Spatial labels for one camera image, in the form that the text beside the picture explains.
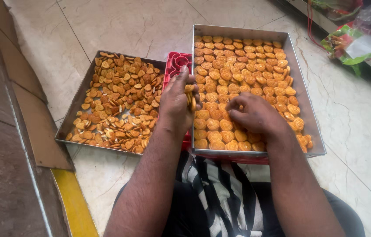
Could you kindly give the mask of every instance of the forearm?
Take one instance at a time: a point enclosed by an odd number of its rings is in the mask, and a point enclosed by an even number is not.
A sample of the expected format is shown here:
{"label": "forearm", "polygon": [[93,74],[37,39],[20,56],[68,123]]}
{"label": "forearm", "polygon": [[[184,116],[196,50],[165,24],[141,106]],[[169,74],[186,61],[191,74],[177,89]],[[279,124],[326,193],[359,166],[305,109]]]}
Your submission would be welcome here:
{"label": "forearm", "polygon": [[292,131],[268,144],[272,196],[288,237],[345,236]]}
{"label": "forearm", "polygon": [[182,137],[156,127],[143,157],[120,195],[105,236],[160,236],[170,210]]}

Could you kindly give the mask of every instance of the baking tray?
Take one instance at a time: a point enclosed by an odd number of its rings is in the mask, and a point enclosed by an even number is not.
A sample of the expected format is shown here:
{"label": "baking tray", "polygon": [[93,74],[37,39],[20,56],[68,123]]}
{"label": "baking tray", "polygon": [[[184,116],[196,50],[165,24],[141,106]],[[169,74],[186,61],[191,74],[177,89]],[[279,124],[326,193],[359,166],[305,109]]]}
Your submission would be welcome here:
{"label": "baking tray", "polygon": [[[100,57],[100,52],[105,52],[107,54],[117,54],[118,56],[121,55],[120,53],[114,53],[114,52],[109,52],[109,51],[104,51],[104,50],[98,50],[95,54],[95,57]],[[135,58],[136,56],[132,55],[127,55],[127,54],[122,54],[125,57],[131,57]],[[157,61],[157,60],[152,60],[152,59],[146,59],[146,58],[141,58],[143,62],[148,62],[153,64],[156,68],[161,70],[161,73],[164,74],[165,67],[167,65],[166,62],[163,61]],[[123,153],[130,153],[130,154],[137,154],[137,153],[132,153],[129,151],[123,151],[123,150],[116,150],[116,149],[111,149],[111,148],[105,148],[105,147],[99,147],[99,146],[93,146],[93,145],[88,145],[88,144],[83,144],[83,143],[75,143],[75,142],[70,142],[66,141],[65,138],[69,132],[72,131],[74,128],[73,121],[77,118],[76,113],[77,111],[81,110],[81,105],[84,103],[84,99],[86,99],[86,91],[90,89],[90,81],[92,80],[92,75],[95,73],[95,60],[92,60],[92,63],[89,66],[89,69],[86,72],[86,75],[83,78],[83,81],[81,82],[79,89],[77,89],[77,92],[68,107],[67,113],[65,114],[64,119],[62,120],[61,126],[58,128],[58,131],[56,132],[55,135],[55,140],[63,143],[70,143],[70,144],[76,144],[76,145],[87,145],[89,147],[96,147],[100,149],[109,149],[114,152],[123,152]],[[124,110],[123,114],[129,113],[130,110]]]}
{"label": "baking tray", "polygon": [[[212,26],[212,25],[193,25],[193,43],[191,45],[191,51],[193,54],[193,68],[194,65],[194,36],[224,36],[231,39],[262,39],[279,41],[282,43],[282,48],[284,53],[287,55],[288,66],[291,67],[291,76],[294,78],[293,89],[297,91],[296,97],[299,102],[299,108],[301,109],[300,117],[304,120],[304,132],[311,135],[311,140],[313,141],[313,148],[305,153],[307,158],[315,156],[324,156],[326,154],[326,149],[324,147],[323,138],[321,137],[320,129],[315,118],[313,106],[311,105],[310,96],[307,92],[307,87],[303,79],[303,74],[301,68],[298,64],[298,59],[294,51],[294,46],[292,45],[292,40],[288,33],[286,32],[276,32],[267,30],[251,30],[251,29],[241,29],[233,27],[222,27],[222,26]],[[259,151],[221,151],[221,150],[205,150],[205,149],[195,149],[194,148],[194,126],[191,130],[192,135],[192,151],[194,154],[202,154],[213,157],[219,156],[221,158],[233,158],[240,159],[242,161],[246,160],[248,156],[264,156],[267,157],[267,152]]]}

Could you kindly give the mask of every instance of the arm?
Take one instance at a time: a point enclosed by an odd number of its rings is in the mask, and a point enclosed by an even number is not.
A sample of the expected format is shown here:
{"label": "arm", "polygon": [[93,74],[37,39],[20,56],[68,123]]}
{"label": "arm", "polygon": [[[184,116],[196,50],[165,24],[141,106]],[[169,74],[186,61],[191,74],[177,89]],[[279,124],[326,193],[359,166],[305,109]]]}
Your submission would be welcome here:
{"label": "arm", "polygon": [[[175,172],[184,134],[191,127],[192,113],[184,94],[193,83],[187,67],[172,78],[161,98],[159,121],[143,157],[112,210],[105,237],[160,236],[171,209]],[[197,109],[198,87],[193,92]]]}
{"label": "arm", "polygon": [[[242,111],[238,110],[239,105],[243,105]],[[277,111],[261,97],[250,93],[235,97],[227,109],[232,120],[250,132],[265,135],[273,203],[286,236],[344,237],[295,133]]]}

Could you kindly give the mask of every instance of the person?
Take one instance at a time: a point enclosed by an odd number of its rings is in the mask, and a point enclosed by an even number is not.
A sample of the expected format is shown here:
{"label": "person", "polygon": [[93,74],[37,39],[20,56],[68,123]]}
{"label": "person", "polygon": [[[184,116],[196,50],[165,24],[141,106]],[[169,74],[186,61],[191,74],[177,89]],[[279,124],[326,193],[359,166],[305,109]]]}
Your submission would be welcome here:
{"label": "person", "polygon": [[[250,183],[233,162],[181,153],[194,119],[183,92],[190,83],[194,76],[184,66],[164,90],[158,124],[115,200],[105,237],[365,236],[355,211],[319,186],[294,132],[262,97],[241,93],[226,110],[263,134],[271,183]],[[199,110],[196,84],[193,95]]]}

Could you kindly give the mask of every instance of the hand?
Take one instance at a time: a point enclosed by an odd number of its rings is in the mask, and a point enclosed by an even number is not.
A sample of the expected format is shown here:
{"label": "hand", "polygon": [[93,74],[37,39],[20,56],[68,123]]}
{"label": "hand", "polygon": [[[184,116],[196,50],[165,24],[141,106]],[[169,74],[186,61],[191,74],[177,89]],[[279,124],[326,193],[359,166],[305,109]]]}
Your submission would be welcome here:
{"label": "hand", "polygon": [[283,138],[284,135],[292,135],[294,132],[282,116],[262,97],[243,92],[233,98],[227,105],[229,116],[250,132],[263,133],[267,142],[272,139]]}
{"label": "hand", "polygon": [[165,127],[181,136],[185,135],[193,124],[194,112],[187,107],[187,96],[184,94],[186,84],[193,84],[193,96],[196,101],[196,110],[203,105],[200,102],[199,87],[195,78],[190,75],[187,66],[183,66],[178,76],[174,76],[164,89],[161,97],[161,109],[157,127]]}

